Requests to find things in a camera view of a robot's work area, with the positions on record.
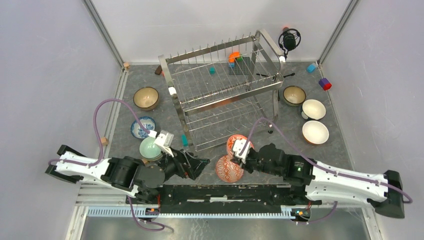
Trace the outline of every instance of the green bowl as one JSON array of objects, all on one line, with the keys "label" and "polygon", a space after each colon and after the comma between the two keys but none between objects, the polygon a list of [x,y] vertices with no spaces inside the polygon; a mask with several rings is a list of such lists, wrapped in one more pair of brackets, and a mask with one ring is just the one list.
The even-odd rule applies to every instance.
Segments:
[{"label": "green bowl", "polygon": [[140,144],[140,154],[147,161],[156,161],[162,158],[161,149],[155,144],[154,137],[147,137]]}]

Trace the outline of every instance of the dish rack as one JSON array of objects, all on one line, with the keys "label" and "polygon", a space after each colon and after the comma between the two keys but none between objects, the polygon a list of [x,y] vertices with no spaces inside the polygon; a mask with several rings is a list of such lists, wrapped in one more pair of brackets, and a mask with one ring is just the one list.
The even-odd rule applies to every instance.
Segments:
[{"label": "dish rack", "polygon": [[[261,39],[275,54],[277,63],[267,54]],[[231,67],[229,55],[234,52],[239,52],[240,58]],[[273,120],[278,117],[278,89],[284,80],[280,72],[286,59],[263,29],[255,35],[193,48],[177,56],[161,55],[159,61],[193,153],[224,145],[233,134],[246,135],[257,119],[266,118],[258,94],[272,91]],[[256,129],[269,127],[262,124]]]}]

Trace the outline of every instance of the blue and white plate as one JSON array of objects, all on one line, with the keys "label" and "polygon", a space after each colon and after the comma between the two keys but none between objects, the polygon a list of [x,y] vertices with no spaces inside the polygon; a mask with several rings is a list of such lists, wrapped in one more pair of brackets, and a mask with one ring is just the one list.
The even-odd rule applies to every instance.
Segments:
[{"label": "blue and white plate", "polygon": [[[147,130],[155,130],[156,122],[155,122],[155,120],[153,120],[153,118],[151,118],[149,116],[141,116],[138,119],[140,120],[140,123],[143,124],[143,126]],[[131,134],[134,136],[134,138],[137,138],[137,139],[145,139],[149,136],[147,134],[147,132],[145,132],[140,127],[140,125],[137,123],[137,121],[134,121],[131,124]]]}]

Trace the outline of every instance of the metal frame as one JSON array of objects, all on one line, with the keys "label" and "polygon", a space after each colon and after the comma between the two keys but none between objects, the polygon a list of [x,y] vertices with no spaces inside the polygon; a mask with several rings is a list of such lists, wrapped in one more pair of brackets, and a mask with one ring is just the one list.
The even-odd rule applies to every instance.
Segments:
[{"label": "metal frame", "polygon": [[[271,60],[271,58],[268,56],[268,54],[265,52],[265,50],[261,46],[260,44],[261,37],[270,46],[272,52],[277,56],[278,63],[279,63],[278,68],[274,65],[274,62]],[[234,63],[237,64],[239,68],[241,67],[242,64],[249,66],[248,67],[249,73],[247,74],[248,77],[247,79],[245,78],[244,80],[242,77],[242,80],[239,81],[239,78],[236,76],[236,73],[233,70],[234,76],[236,76],[236,79],[237,79],[237,83],[230,82],[230,78],[227,75],[225,68],[223,67],[223,63],[224,65],[226,65],[226,62],[227,62],[227,53],[225,52],[225,50],[231,49],[231,52],[234,52],[233,51],[234,46],[240,47],[240,45],[243,45],[243,44],[246,45],[246,50],[247,50],[247,43],[250,43],[250,42],[252,42],[252,52],[251,52],[250,62],[245,62],[245,57],[241,59],[242,63],[238,63],[237,61],[234,61]],[[220,60],[220,57],[219,57],[220,50],[224,50],[224,54],[225,54],[224,60]],[[216,53],[218,61],[216,62],[213,61],[212,53]],[[264,65],[261,63],[261,61],[257,57],[258,54],[261,54],[263,58],[266,60],[266,62],[270,66],[275,68],[275,73],[273,75],[268,73],[268,70],[264,67]],[[211,63],[206,63],[205,55],[210,55]],[[250,52],[246,54],[241,54],[241,56],[247,56],[247,55],[250,55]],[[200,59],[203,59],[203,62],[200,63],[200,66],[198,64],[197,57],[199,57]],[[189,67],[189,69],[184,70],[182,61],[187,60],[188,63],[190,64],[190,59],[192,59],[192,61],[194,59],[196,67],[193,67],[193,68]],[[228,42],[222,41],[221,44],[218,44],[218,45],[214,44],[213,46],[211,47],[208,46],[206,48],[200,47],[198,50],[193,49],[191,52],[185,52],[184,54],[181,54],[181,55],[180,54],[178,54],[177,56],[171,55],[169,58],[165,58],[164,55],[161,55],[159,56],[159,62],[160,62],[160,65],[162,66],[162,71],[165,77],[166,84],[168,86],[168,91],[172,98],[172,102],[174,104],[178,118],[180,120],[182,130],[185,134],[185,137],[187,138],[189,149],[193,153],[196,153],[205,149],[221,146],[222,144],[226,142],[226,140],[224,143],[218,142],[219,140],[224,138],[224,137],[218,137],[213,140],[209,140],[209,141],[206,140],[206,142],[202,142],[202,143],[196,142],[196,145],[195,145],[194,136],[192,135],[191,132],[201,129],[203,127],[207,127],[207,126],[219,123],[219,122],[226,123],[226,121],[230,121],[230,120],[234,121],[234,119],[237,119],[238,117],[241,116],[241,115],[239,116],[239,115],[232,114],[231,113],[232,110],[237,110],[239,108],[244,108],[251,105],[252,108],[249,108],[249,110],[243,110],[243,113],[241,114],[244,115],[246,113],[248,114],[253,113],[254,115],[256,115],[256,112],[258,112],[258,113],[261,113],[264,117],[266,117],[265,111],[262,109],[258,99],[256,98],[256,95],[258,94],[272,91],[273,120],[275,121],[276,118],[278,117],[278,89],[283,85],[283,80],[284,80],[280,72],[282,70],[284,63],[286,62],[286,59],[283,53],[281,52],[280,48],[278,48],[278,46],[272,40],[271,36],[264,29],[258,30],[255,33],[255,35],[249,34],[246,37],[242,36],[242,38],[240,39],[237,39],[236,37],[235,40],[233,41],[230,41],[230,40],[228,40]],[[169,66],[172,64],[172,67],[175,68],[174,64],[178,62],[180,63],[179,66],[183,68],[183,70],[179,72],[175,71],[174,73],[171,74],[171,70]],[[263,78],[261,76],[260,79],[255,78],[255,69],[256,69],[257,63],[259,63],[259,66],[261,66],[262,69],[268,73],[268,77]],[[225,74],[223,78],[220,77],[219,73],[217,74],[222,86],[220,86],[218,83],[217,83],[218,86],[216,86],[215,81],[213,80],[213,77],[210,73],[206,76],[206,78],[208,78],[208,76],[210,77],[209,80],[205,80],[205,78],[202,75],[203,69],[209,66],[216,67],[216,65],[221,66]],[[213,86],[211,87],[210,85],[209,87],[212,88],[213,90],[208,90],[207,85],[198,84],[198,82],[200,83],[200,79],[197,80],[197,78],[195,78],[193,71],[196,71],[196,73],[198,72],[200,73],[203,84],[212,83]],[[183,76],[181,76],[183,80],[179,79],[178,77],[181,74],[183,74]],[[189,87],[191,93],[190,94],[187,93],[188,97],[186,97],[186,95],[184,94],[185,88],[183,86],[184,84],[187,84],[187,85],[189,84],[187,76],[189,78],[192,77],[193,80],[195,81],[198,81],[198,82],[195,82],[197,86],[196,88],[197,91],[193,91],[195,92],[195,94],[193,94],[193,92],[191,91]],[[199,86],[205,86],[207,92],[201,92],[202,90],[201,90],[201,87]],[[193,116],[205,111],[211,111],[215,108],[222,107],[222,106],[226,106],[228,111],[224,110],[224,111],[221,111],[220,113],[211,112],[210,117],[225,116],[223,113],[231,113],[232,117],[226,118],[223,120],[215,120],[214,123],[211,123],[209,125],[202,125],[202,120],[207,120],[209,116],[205,116],[203,118],[202,117],[196,118]],[[193,127],[192,124],[197,121],[200,121],[200,125],[202,126]]]},{"label": "metal frame", "polygon": [[343,15],[341,16],[340,20],[338,21],[337,26],[335,27],[333,33],[331,34],[330,39],[328,40],[327,44],[325,45],[324,50],[321,53],[321,56],[319,56],[318,60],[316,61],[318,64],[322,64],[326,60],[330,50],[333,48],[335,42],[339,38],[340,33],[342,32],[343,28],[345,27],[346,22],[350,18],[352,12],[357,7],[359,1],[360,0],[350,0],[349,4],[347,5],[346,9],[343,12]]},{"label": "metal frame", "polygon": [[106,26],[103,23],[99,13],[97,12],[96,7],[94,6],[92,0],[82,0],[82,3],[87,8],[88,13],[90,14],[98,31],[100,32],[101,36],[103,37],[104,41],[106,42],[107,46],[112,52],[116,62],[121,68],[124,68],[124,60],[122,59],[121,54],[119,53],[117,47],[115,46],[115,43],[112,40],[112,37],[109,34],[108,30],[106,29]]}]

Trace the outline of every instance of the orange patterned bowl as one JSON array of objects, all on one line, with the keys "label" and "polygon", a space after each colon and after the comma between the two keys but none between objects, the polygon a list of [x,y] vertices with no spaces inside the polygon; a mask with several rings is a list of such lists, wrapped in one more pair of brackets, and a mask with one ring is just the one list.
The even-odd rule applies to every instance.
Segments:
[{"label": "orange patterned bowl", "polygon": [[215,172],[218,177],[227,183],[235,183],[243,176],[244,170],[234,162],[232,157],[225,155],[216,162]]},{"label": "orange patterned bowl", "polygon": [[245,136],[243,136],[243,135],[240,135],[240,134],[235,134],[235,135],[232,135],[232,136],[230,136],[229,138],[228,138],[228,140],[226,141],[226,153],[232,158],[233,157],[233,151],[232,151],[232,149],[233,149],[233,145],[234,145],[234,142],[236,141],[236,140],[247,140],[248,138],[247,137],[245,137]]}]

